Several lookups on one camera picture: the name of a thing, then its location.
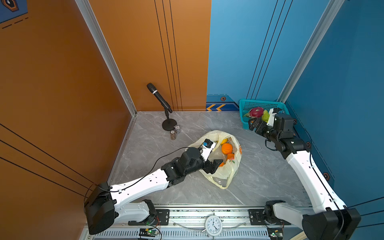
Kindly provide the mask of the pink dragon fruit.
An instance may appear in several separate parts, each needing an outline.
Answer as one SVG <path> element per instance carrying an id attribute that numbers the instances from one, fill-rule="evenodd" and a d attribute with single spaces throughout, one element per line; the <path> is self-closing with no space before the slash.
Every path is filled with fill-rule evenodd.
<path id="1" fill-rule="evenodd" d="M 261 107 L 252 108 L 246 114 L 244 114 L 243 117 L 260 118 L 263 115 L 263 111 L 264 111 L 264 109 Z"/>

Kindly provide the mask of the green pear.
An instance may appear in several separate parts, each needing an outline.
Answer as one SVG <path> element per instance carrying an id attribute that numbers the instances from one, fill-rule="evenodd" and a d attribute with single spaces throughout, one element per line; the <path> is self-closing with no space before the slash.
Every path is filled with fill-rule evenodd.
<path id="1" fill-rule="evenodd" d="M 267 110 L 264 110 L 262 115 L 262 121 L 267 123 L 269 121 L 269 118 L 270 118 L 269 112 Z"/>

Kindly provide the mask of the yellowish printed plastic bag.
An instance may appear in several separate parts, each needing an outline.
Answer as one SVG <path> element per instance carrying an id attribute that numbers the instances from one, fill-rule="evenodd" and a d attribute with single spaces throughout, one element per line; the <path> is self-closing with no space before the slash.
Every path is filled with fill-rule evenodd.
<path id="1" fill-rule="evenodd" d="M 206 133 L 195 143 L 191 144 L 191 147 L 200 147 L 206 139 L 216 144 L 211 151 L 208 160 L 210 162 L 213 162 L 214 160 L 222 160 L 223 162 L 213 174 L 206 173 L 203 170 L 200 172 L 211 183 L 218 188 L 225 190 L 228 188 L 239 169 L 242 158 L 242 147 L 235 136 L 219 130 Z"/>

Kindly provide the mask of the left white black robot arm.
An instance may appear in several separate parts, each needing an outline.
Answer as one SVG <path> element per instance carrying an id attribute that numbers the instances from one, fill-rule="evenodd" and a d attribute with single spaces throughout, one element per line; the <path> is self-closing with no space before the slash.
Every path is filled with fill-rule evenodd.
<path id="1" fill-rule="evenodd" d="M 106 182 L 97 185 L 84 201 L 89 234 L 99 234 L 114 223 L 151 223 L 157 215 L 152 201 L 135 201 L 173 187 L 194 172 L 202 170 L 207 174 L 215 173 L 223 160 L 210 161 L 208 157 L 211 152 L 212 149 L 206 147 L 187 148 L 180 157 L 137 180 L 112 186 Z"/>

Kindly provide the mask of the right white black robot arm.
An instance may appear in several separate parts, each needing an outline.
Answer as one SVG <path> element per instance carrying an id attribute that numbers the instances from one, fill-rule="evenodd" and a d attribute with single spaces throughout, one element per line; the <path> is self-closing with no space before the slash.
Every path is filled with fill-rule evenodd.
<path id="1" fill-rule="evenodd" d="M 311 208 L 293 207 L 285 201 L 268 201 L 264 219 L 268 223 L 288 222 L 304 231 L 309 240 L 348 240 L 361 221 L 356 209 L 348 208 L 325 179 L 312 157 L 311 143 L 294 132 L 295 119 L 286 114 L 271 114 L 269 125 L 261 118 L 249 120 L 249 129 L 275 144 L 275 150 L 294 169 Z"/>

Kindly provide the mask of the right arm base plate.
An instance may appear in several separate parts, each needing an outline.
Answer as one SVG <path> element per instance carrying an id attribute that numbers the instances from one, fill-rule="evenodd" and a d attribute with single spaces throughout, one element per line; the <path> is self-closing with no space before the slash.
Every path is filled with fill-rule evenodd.
<path id="1" fill-rule="evenodd" d="M 250 219 L 250 224 L 252 226 L 261 226 L 261 225 L 267 225 L 267 226 L 272 226 L 272 225 L 281 225 L 283 224 L 284 226 L 291 225 L 291 223 L 279 220 L 275 217 L 268 217 L 265 214 L 264 209 L 249 209 L 249 219 Z"/>

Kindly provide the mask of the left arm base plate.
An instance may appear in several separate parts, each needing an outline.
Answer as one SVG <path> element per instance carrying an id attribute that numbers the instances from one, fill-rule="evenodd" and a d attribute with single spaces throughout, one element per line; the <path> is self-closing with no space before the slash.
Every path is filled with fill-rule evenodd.
<path id="1" fill-rule="evenodd" d="M 129 221 L 129 226 L 168 226 L 170 220 L 169 209 L 156 209 L 156 215 L 150 215 L 146 220 L 142 222 Z"/>

